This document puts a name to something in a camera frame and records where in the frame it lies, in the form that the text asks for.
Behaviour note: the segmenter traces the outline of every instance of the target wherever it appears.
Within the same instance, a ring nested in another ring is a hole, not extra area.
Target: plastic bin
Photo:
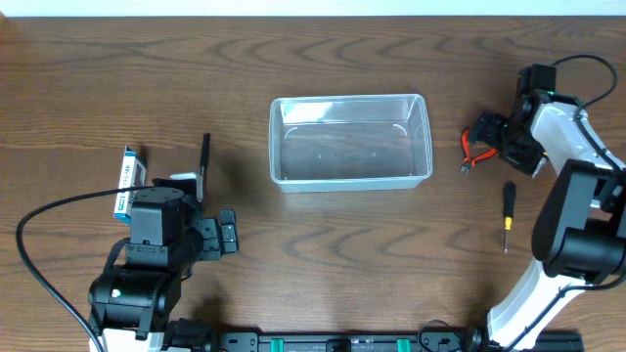
[[[279,98],[269,135],[270,173],[283,192],[410,189],[432,173],[418,94]]]

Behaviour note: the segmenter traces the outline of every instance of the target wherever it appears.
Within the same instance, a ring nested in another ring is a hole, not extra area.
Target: yellow and black screwdriver
[[[509,231],[513,224],[513,208],[515,206],[515,196],[517,191],[515,190],[515,183],[507,182],[505,185],[505,254],[509,251]]]

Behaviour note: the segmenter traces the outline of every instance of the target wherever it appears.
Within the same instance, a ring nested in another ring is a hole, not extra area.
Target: white background
[[[0,12],[7,17],[624,16],[626,0],[1,0]]]

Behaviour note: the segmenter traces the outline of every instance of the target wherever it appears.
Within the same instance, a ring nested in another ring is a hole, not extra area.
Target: wooden table
[[[29,210],[117,185],[124,145],[149,177],[195,171],[212,134],[206,215],[233,208],[241,252],[196,266],[172,314],[265,331],[464,326],[526,269],[530,233],[555,177],[501,160],[459,173],[459,136],[484,109],[508,113],[516,74],[594,53],[626,76],[626,22],[612,18],[8,19],[0,42],[2,350],[84,351],[87,336],[27,272],[15,226]],[[559,70],[587,100],[609,84],[592,63]],[[278,97],[419,93],[434,173],[416,189],[281,194],[269,175],[269,107]],[[626,88],[590,108],[626,158]],[[509,255],[502,186],[517,183]],[[25,243],[46,277],[88,315],[87,291],[129,234],[113,198],[50,211]],[[585,293],[551,323],[589,351],[626,344],[626,289]]]

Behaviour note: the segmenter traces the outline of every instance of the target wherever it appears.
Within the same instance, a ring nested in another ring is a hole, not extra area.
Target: pliers
[[[493,148],[477,157],[471,157],[470,156],[470,143],[468,142],[469,135],[470,135],[469,129],[466,129],[465,131],[463,131],[463,134],[461,134],[461,147],[463,149],[463,164],[461,165],[461,172],[466,175],[470,173],[470,170],[473,167],[476,166],[477,162],[486,160],[490,158],[491,156],[498,153],[498,150]]]

